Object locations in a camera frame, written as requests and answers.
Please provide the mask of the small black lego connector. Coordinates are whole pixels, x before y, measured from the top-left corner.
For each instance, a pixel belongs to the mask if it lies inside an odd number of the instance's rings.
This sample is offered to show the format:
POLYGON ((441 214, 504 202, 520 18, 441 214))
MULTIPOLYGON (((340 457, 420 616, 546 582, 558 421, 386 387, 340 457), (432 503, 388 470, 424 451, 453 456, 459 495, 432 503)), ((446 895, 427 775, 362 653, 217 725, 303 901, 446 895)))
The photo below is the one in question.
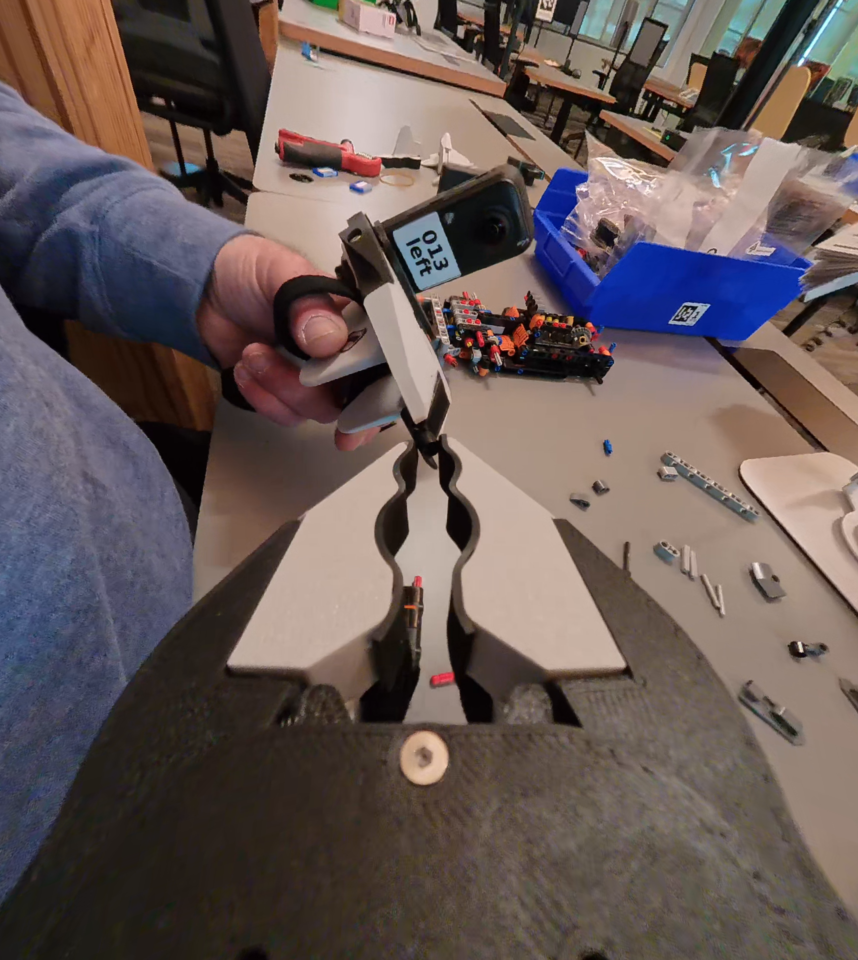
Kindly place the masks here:
POLYGON ((438 456, 441 450, 440 434, 428 418, 416 422, 407 409, 403 409, 400 420, 410 434, 414 448, 432 470, 439 468, 438 456))

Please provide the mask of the person's left forearm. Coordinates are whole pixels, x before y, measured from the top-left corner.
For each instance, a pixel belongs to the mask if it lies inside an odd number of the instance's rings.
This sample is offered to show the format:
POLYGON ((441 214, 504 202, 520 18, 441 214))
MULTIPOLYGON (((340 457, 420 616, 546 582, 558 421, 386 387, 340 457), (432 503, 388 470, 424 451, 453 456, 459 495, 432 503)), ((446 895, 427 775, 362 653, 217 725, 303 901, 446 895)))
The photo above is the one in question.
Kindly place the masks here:
POLYGON ((243 233, 0 81, 0 331, 13 302, 225 366, 197 313, 219 252, 243 233))

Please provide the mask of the black pillar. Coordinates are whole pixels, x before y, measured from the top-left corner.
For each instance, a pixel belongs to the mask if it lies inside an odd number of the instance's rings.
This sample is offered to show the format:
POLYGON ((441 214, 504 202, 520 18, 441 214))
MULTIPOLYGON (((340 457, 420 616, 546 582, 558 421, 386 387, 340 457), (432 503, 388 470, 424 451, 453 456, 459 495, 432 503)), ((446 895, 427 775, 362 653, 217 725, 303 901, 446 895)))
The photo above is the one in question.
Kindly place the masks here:
POLYGON ((826 1, 785 1, 761 47, 728 97, 715 126, 746 130, 770 98, 786 65, 814 35, 826 1))

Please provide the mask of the grey wedge plate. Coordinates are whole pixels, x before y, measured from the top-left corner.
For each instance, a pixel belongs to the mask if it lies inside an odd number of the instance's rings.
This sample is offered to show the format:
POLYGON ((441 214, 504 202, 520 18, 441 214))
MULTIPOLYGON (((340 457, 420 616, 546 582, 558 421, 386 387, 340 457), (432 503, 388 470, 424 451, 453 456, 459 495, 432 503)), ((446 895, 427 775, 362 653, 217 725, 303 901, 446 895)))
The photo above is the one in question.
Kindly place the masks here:
POLYGON ((419 170, 423 166, 423 146, 411 126, 401 126, 392 150, 379 157, 382 170, 419 170))

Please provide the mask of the pink white box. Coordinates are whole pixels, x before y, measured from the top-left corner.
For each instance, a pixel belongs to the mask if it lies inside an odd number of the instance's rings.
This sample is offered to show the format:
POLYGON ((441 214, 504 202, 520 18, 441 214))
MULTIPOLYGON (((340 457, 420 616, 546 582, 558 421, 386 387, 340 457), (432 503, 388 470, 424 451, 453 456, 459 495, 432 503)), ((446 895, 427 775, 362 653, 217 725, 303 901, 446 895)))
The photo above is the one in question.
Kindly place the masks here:
POLYGON ((339 21, 353 31, 371 37, 392 40, 398 16, 384 5, 369 1, 339 1, 339 21))

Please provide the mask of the red black hand tool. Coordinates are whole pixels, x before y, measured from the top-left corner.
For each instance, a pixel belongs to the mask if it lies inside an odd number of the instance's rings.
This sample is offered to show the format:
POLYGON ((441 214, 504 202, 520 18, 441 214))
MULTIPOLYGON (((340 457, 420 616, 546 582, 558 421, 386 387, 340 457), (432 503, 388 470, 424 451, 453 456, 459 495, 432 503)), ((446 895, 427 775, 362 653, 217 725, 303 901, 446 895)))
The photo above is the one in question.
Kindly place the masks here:
POLYGON ((378 178, 383 171, 380 157, 358 152, 348 139, 329 142, 286 128, 277 132, 275 152, 284 164, 306 169, 325 167, 362 178, 378 178))

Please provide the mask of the blue bin white label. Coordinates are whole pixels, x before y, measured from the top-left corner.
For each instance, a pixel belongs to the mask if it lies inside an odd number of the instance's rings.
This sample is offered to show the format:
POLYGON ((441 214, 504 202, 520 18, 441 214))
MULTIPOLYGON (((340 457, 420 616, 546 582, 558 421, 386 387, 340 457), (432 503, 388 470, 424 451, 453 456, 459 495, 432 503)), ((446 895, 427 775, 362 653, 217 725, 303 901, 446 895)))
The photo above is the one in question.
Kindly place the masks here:
POLYGON ((573 313, 597 327, 741 343, 802 293, 810 262, 777 246, 736 259, 638 242, 599 277, 563 236, 588 174, 559 169, 533 210, 534 255, 573 313))

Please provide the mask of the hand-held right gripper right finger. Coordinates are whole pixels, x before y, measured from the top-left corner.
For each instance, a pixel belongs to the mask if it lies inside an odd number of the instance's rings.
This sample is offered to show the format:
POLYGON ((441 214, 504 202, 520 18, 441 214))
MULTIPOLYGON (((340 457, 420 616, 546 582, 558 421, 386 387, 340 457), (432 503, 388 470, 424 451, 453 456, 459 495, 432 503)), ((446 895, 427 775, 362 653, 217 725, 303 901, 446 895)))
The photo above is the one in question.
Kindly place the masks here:
POLYGON ((458 549, 446 629, 466 722, 494 722, 520 688, 627 679, 551 512, 456 438, 440 438, 437 462, 458 549))

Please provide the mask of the person's left hand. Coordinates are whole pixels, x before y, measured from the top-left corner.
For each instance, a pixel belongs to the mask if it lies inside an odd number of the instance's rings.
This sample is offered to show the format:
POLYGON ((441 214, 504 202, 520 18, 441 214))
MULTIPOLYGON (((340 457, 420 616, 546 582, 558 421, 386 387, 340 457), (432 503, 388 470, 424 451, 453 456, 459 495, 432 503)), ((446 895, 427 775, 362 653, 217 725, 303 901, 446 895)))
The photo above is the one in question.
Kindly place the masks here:
MULTIPOLYGON (((316 272, 288 247, 243 234, 220 249, 196 310, 200 339, 219 369, 231 369, 241 397, 279 426, 334 424, 341 412, 333 386, 304 386, 295 363, 277 349, 273 306, 279 287, 316 272)), ((339 354, 349 337, 342 316, 347 305, 329 294, 303 297, 283 326, 310 358, 339 354)))

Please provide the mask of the long grey lego beam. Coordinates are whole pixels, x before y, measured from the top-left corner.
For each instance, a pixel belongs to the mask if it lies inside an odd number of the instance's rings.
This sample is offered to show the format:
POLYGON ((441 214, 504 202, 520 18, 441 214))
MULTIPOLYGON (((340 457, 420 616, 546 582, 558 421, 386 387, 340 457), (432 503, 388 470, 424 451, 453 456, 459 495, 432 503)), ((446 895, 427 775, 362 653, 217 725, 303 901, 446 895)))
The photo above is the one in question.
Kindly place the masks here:
POLYGON ((674 470, 679 477, 707 494, 714 501, 722 504, 742 520, 746 522, 757 522, 760 519, 761 514, 754 505, 720 485, 708 474, 705 474, 672 451, 663 452, 660 457, 660 462, 663 467, 674 470))

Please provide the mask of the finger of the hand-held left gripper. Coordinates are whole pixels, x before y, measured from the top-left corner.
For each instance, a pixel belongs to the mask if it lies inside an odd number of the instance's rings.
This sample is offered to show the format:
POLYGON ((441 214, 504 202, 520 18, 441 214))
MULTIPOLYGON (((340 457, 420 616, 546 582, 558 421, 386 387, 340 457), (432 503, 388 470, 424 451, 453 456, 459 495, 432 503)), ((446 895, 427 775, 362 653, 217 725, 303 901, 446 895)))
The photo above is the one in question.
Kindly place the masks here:
POLYGON ((383 283, 363 299, 405 419, 418 445, 436 445, 445 432, 451 394, 440 361, 397 281, 383 283))

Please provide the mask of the lego chassis model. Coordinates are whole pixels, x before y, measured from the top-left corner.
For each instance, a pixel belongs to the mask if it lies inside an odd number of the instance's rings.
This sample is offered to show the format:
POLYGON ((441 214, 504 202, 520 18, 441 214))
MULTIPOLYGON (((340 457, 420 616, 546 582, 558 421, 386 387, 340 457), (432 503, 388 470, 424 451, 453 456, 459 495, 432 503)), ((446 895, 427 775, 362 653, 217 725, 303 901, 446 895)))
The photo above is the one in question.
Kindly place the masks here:
POLYGON ((463 369, 477 378, 506 376, 603 383, 615 363, 615 344, 599 328, 573 315, 546 312, 532 293, 523 306, 495 312, 467 292, 447 298, 417 298, 430 325, 444 370, 463 369))

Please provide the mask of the black mesh chair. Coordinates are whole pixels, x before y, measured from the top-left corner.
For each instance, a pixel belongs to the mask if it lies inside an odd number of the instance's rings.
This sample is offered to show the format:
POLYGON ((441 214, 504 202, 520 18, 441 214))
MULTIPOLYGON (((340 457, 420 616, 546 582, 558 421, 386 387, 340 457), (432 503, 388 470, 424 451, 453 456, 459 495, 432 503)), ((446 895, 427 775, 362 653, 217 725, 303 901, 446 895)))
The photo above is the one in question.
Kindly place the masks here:
POLYGON ((633 115, 645 82, 663 55, 667 45, 668 24, 644 17, 626 56, 618 66, 609 87, 615 114, 633 115))

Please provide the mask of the person's blue sweater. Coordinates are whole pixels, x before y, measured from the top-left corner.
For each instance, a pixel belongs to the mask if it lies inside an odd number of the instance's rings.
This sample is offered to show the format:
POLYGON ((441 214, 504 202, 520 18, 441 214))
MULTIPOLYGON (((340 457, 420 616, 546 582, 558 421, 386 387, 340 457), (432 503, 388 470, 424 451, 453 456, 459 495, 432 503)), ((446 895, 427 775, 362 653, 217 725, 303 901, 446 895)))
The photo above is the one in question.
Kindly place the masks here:
POLYGON ((191 599, 145 434, 15 310, 0 331, 0 906, 116 699, 191 599))

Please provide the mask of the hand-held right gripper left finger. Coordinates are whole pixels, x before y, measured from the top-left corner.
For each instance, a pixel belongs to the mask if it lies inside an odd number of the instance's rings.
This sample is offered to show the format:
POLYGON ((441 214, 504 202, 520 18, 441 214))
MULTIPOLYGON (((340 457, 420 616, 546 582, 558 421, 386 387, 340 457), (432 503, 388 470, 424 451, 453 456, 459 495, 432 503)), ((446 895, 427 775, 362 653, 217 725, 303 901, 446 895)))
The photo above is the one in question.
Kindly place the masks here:
POLYGON ((329 687, 363 719, 404 718, 410 669, 397 561, 419 452, 399 443, 299 519, 229 656, 235 673, 329 687))

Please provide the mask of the wooden post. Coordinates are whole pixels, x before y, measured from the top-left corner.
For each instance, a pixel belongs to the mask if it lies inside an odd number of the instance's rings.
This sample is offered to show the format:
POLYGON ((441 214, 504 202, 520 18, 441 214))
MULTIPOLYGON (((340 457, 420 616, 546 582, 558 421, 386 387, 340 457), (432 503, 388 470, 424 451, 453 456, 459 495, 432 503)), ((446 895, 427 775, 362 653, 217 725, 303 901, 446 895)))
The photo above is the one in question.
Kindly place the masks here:
MULTIPOLYGON (((111 2, 0 1, 0 80, 85 143, 154 170, 111 2)), ((157 344, 66 323, 70 360, 140 422, 210 430, 218 376, 157 344)))

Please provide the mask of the black office chair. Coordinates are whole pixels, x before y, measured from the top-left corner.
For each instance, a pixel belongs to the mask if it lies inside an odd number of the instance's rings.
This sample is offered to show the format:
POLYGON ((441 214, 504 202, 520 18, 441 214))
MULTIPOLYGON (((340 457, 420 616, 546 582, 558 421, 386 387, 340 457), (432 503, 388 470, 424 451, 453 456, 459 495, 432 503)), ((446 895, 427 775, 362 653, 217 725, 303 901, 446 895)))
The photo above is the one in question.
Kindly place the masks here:
POLYGON ((113 1, 137 106, 169 123, 175 162, 159 169, 205 206, 245 205, 253 183, 225 171, 213 137, 245 135, 255 160, 271 66, 248 1, 113 1))

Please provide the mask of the white plastic part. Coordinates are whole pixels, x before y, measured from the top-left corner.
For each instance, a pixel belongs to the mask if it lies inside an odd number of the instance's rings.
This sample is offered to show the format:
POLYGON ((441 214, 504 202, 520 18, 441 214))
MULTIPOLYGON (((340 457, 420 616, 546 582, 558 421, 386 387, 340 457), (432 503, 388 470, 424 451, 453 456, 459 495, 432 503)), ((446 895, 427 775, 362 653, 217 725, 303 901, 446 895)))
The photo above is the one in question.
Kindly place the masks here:
POLYGON ((470 177, 478 172, 476 165, 459 150, 453 147, 450 133, 447 131, 439 139, 435 152, 423 158, 421 168, 432 170, 438 177, 456 172, 470 177))

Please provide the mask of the black lego shock absorber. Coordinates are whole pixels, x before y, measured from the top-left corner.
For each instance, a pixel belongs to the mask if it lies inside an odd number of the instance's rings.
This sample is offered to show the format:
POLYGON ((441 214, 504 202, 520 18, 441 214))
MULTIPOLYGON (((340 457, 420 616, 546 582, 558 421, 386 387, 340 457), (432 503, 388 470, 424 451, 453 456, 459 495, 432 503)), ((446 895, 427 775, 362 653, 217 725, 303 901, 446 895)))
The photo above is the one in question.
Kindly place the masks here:
POLYGON ((410 651, 410 669, 414 674, 418 674, 423 653, 424 588, 421 575, 415 575, 410 583, 403 586, 401 599, 403 630, 410 651))

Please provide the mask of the black flat pad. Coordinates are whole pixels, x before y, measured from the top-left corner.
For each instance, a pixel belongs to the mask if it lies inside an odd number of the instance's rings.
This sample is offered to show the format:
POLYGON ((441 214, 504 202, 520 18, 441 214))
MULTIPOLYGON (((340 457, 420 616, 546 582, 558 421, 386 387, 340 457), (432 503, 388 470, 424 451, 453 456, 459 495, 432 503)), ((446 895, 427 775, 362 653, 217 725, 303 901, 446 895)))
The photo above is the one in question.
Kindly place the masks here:
POLYGON ((513 115, 483 109, 479 107, 478 103, 476 103, 475 106, 479 109, 480 114, 505 138, 536 139, 527 127, 520 125, 513 115))

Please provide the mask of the pile of clear plastic bags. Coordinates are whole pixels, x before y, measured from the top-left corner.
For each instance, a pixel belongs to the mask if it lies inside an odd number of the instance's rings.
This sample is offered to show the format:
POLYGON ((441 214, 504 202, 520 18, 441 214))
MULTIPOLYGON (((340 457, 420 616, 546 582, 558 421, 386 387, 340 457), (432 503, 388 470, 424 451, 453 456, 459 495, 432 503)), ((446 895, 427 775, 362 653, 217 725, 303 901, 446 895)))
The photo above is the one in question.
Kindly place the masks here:
POLYGON ((641 242, 789 265, 857 199, 858 148, 712 127, 690 134, 664 169, 592 153, 559 231, 600 278, 641 242))

